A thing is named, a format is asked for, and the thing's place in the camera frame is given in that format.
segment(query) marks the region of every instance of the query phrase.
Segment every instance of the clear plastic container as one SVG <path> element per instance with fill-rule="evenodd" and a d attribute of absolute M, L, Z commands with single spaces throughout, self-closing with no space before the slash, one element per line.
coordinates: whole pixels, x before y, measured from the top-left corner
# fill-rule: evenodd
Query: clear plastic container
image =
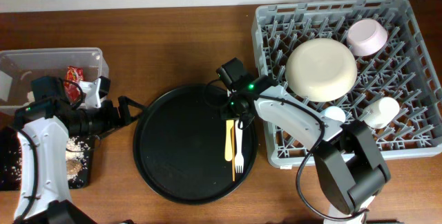
<path fill-rule="evenodd" d="M 45 76 L 65 78 L 69 66 L 82 68 L 84 80 L 108 77 L 109 67 L 99 48 L 43 48 L 0 52 L 0 112 L 14 115 L 28 103 L 30 82 Z"/>

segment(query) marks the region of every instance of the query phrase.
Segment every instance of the dish rack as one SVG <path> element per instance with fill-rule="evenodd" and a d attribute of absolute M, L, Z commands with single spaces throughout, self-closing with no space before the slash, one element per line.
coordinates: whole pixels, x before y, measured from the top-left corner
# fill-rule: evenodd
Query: dish rack
<path fill-rule="evenodd" d="M 331 102 L 310 102 L 295 95 L 285 79 L 285 64 L 293 50 L 313 38 L 346 44 L 349 27 L 361 19 L 377 20 L 388 40 L 377 53 L 355 57 L 358 77 L 352 89 Z M 253 50 L 259 75 L 268 75 L 295 98 L 321 112 L 338 106 L 346 123 L 364 120 L 363 109 L 390 96 L 401 110 L 381 130 L 372 129 L 384 159 L 435 156 L 442 152 L 442 89 L 408 0 L 343 0 L 260 6 L 252 26 Z M 299 166 L 307 154 L 280 127 L 264 123 L 267 156 L 281 169 Z M 343 154 L 350 159 L 353 154 Z M 311 158 L 308 165 L 314 165 Z"/>

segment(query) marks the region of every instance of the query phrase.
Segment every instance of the black tray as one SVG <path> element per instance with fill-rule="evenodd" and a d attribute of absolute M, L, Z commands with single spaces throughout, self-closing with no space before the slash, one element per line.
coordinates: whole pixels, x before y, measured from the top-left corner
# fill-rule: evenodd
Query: black tray
<path fill-rule="evenodd" d="M 83 141 L 84 145 L 94 148 L 93 139 L 77 139 L 76 142 Z M 0 130 L 0 191 L 20 190 L 21 184 L 21 158 L 20 142 L 17 134 L 9 128 Z M 83 169 L 75 179 L 68 180 L 70 189 L 80 189 L 88 185 L 92 166 L 93 152 L 85 152 L 82 160 Z"/>
<path fill-rule="evenodd" d="M 137 124 L 133 155 L 139 173 L 161 196 L 176 203 L 210 203 L 236 189 L 249 174 L 258 139 L 253 123 L 244 130 L 244 173 L 232 181 L 224 159 L 225 121 L 202 99 L 204 85 L 174 89 L 159 97 Z M 226 91 L 211 86 L 208 100 L 222 103 Z"/>

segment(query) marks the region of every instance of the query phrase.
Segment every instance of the wooden table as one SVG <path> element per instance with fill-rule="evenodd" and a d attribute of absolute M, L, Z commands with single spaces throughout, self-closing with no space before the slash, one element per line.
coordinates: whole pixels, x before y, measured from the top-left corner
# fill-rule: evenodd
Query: wooden table
<path fill-rule="evenodd" d="M 442 0 L 413 0 L 428 50 L 442 75 Z M 168 90 L 212 80 L 215 69 L 239 57 L 255 71 L 251 24 L 256 6 L 88 10 L 0 14 L 0 50 L 99 47 L 110 68 L 109 98 L 127 95 L 152 102 Z M 260 148 L 249 177 L 214 203 L 188 206 L 153 192 L 132 155 L 132 124 L 96 151 L 91 184 L 71 190 L 73 202 L 98 223 L 310 223 L 318 220 L 296 194 L 296 170 L 267 162 L 262 125 Z M 406 223 L 442 220 L 442 156 L 392 160 L 392 180 L 370 206 L 370 220 Z M 305 196 L 327 212 L 314 167 L 302 175 Z M 19 192 L 0 192 L 0 222 L 11 223 Z"/>

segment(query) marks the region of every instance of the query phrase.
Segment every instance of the round black tray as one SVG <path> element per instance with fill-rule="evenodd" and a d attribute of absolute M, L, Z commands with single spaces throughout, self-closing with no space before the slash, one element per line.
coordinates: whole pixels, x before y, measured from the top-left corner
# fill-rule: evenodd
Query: round black tray
<path fill-rule="evenodd" d="M 232 164 L 224 159 L 226 122 L 204 103 L 203 88 L 182 86 L 159 97 L 135 131 L 138 171 L 149 187 L 176 203 L 197 205 L 226 196 L 247 177 L 258 150 L 252 123 L 242 137 L 244 172 L 233 182 Z M 226 91 L 215 86 L 206 95 L 212 104 L 227 98 Z"/>

